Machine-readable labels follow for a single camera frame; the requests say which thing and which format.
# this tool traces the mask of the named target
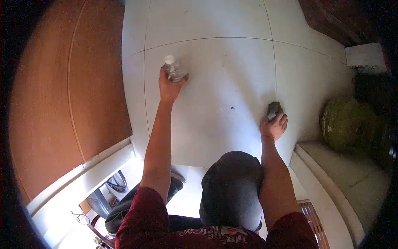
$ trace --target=maroon t-shirt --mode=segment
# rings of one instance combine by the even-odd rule
[[[138,188],[130,210],[116,234],[122,248],[318,248],[303,213],[280,218],[267,241],[243,227],[211,226],[168,233],[166,206],[155,190]]]

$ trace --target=brown wooden cabinet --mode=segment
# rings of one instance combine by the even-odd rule
[[[10,147],[25,204],[131,135],[121,71],[124,6],[55,1],[32,33],[10,101]]]

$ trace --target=leg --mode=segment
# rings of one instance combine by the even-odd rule
[[[258,200],[263,176],[257,158],[241,151],[225,153],[202,180],[199,213],[203,225],[242,226],[258,231],[263,215]]]
[[[137,192],[140,183],[138,183],[132,190],[130,190],[125,197],[111,210],[108,217],[105,220],[105,227],[110,234],[116,234],[119,230],[120,225],[127,212],[130,210],[131,203],[133,202],[133,198],[135,192]],[[181,190],[183,187],[183,183],[180,179],[176,179],[174,177],[171,178],[170,188],[168,192],[167,202],[169,202],[173,196]]]

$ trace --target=floor tile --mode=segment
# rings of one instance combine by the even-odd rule
[[[274,41],[306,47],[347,63],[344,46],[307,24],[298,0],[264,0]]]
[[[351,188],[351,193],[363,204],[371,222],[377,218],[387,195],[389,183],[387,174],[378,169]]]
[[[180,58],[190,73],[189,84],[173,107],[173,164],[209,167],[234,150],[260,158],[259,122],[267,105],[275,100],[272,42],[214,38],[145,51],[150,130],[160,100],[159,69],[168,54]]]
[[[184,187],[167,203],[168,214],[200,218],[202,178],[208,168],[173,165],[172,171],[185,178]]]
[[[277,141],[289,165],[297,141],[320,139],[319,115],[327,100],[352,96],[354,71],[315,51],[274,41],[277,100],[288,115],[288,128]]]
[[[262,0],[152,0],[145,49],[209,37],[271,39]]]
[[[122,57],[144,50],[150,0],[126,0],[122,31]]]
[[[123,84],[133,131],[133,148],[138,158],[144,158],[149,142],[144,90],[144,52],[122,58]]]

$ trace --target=tile grout line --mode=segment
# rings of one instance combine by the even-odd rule
[[[285,44],[289,44],[289,45],[293,45],[293,46],[298,46],[298,47],[302,47],[302,48],[304,48],[304,49],[308,49],[308,50],[311,50],[311,51],[314,51],[314,52],[320,53],[321,55],[325,55],[325,56],[327,56],[327,57],[329,57],[329,58],[331,58],[331,59],[333,59],[333,60],[336,60],[336,61],[340,62],[341,64],[343,64],[343,65],[347,66],[347,64],[344,64],[344,62],[341,62],[341,61],[339,61],[339,60],[337,60],[337,59],[333,58],[332,56],[330,56],[330,55],[326,55],[326,54],[324,54],[324,53],[321,53],[321,52],[319,52],[319,51],[316,51],[316,50],[313,50],[313,49],[309,49],[309,48],[307,48],[307,47],[303,47],[303,46],[300,46],[300,45],[291,44],[291,43],[284,42],[284,41],[276,41],[276,42],[285,43]]]
[[[276,60],[275,60],[275,47],[273,45],[273,36],[272,36],[272,29],[271,29],[271,23],[269,22],[269,16],[268,16],[268,11],[267,11],[267,7],[265,6],[265,2],[263,0],[263,4],[264,4],[264,8],[265,8],[265,13],[267,14],[267,19],[268,19],[268,25],[269,25],[269,32],[271,33],[271,40],[272,40],[272,50],[274,52],[274,66],[275,66],[275,102],[277,101],[277,92],[276,92],[276,88],[277,88],[277,82],[276,82]]]
[[[149,132],[149,123],[148,123],[148,111],[146,110],[146,94],[145,94],[145,43],[146,43],[146,30],[147,30],[147,28],[148,28],[149,10],[150,10],[150,4],[151,4],[151,2],[152,2],[152,0],[149,1],[148,14],[147,14],[147,16],[146,16],[145,37],[144,37],[144,50],[143,50],[143,51],[144,51],[144,61],[143,61],[143,63],[144,63],[144,65],[143,65],[143,69],[144,69],[144,71],[143,71],[143,74],[144,74],[144,77],[143,77],[143,79],[144,79],[144,102],[145,102],[146,126],[147,126],[147,128],[148,128],[148,136],[149,136],[149,138],[150,138],[150,132]]]
[[[196,41],[196,40],[205,40],[205,39],[217,39],[217,38],[242,38],[242,39],[257,39],[257,40],[264,40],[264,41],[276,41],[276,40],[272,40],[272,39],[254,38],[254,37],[237,37],[237,36],[196,38],[196,39],[189,39],[189,40],[184,40],[184,41],[175,41],[175,42],[171,42],[171,43],[159,45],[159,46],[156,46],[156,47],[152,47],[152,48],[149,48],[149,49],[144,49],[144,50],[141,50],[141,51],[132,53],[131,55],[128,55],[128,56],[126,56],[126,57],[124,57],[124,58],[127,58],[127,57],[129,57],[129,56],[138,54],[138,53],[140,53],[140,52],[148,51],[148,50],[151,50],[151,49],[154,49],[154,48],[157,48],[157,47],[166,46],[166,45],[170,45],[170,44],[175,44],[175,43],[179,43],[179,42]],[[330,55],[321,53],[321,52],[319,52],[319,51],[316,51],[316,50],[313,50],[313,49],[309,49],[309,48],[307,48],[307,47],[303,47],[303,46],[300,46],[300,45],[296,45],[296,44],[284,42],[284,41],[276,41],[276,42],[285,43],[285,44],[289,44],[289,45],[297,46],[297,47],[302,47],[302,48],[304,48],[304,49],[308,49],[308,50],[314,51],[314,52],[316,52],[316,53],[319,53],[319,54],[321,54],[321,55],[325,55],[325,56],[327,56],[327,57],[329,57],[329,58],[331,58],[331,59],[333,59],[333,60],[336,60],[336,61],[340,62],[341,64],[347,66],[347,64],[345,64],[344,62],[341,62],[341,61],[339,61],[338,59],[333,58],[333,57],[331,57]]]

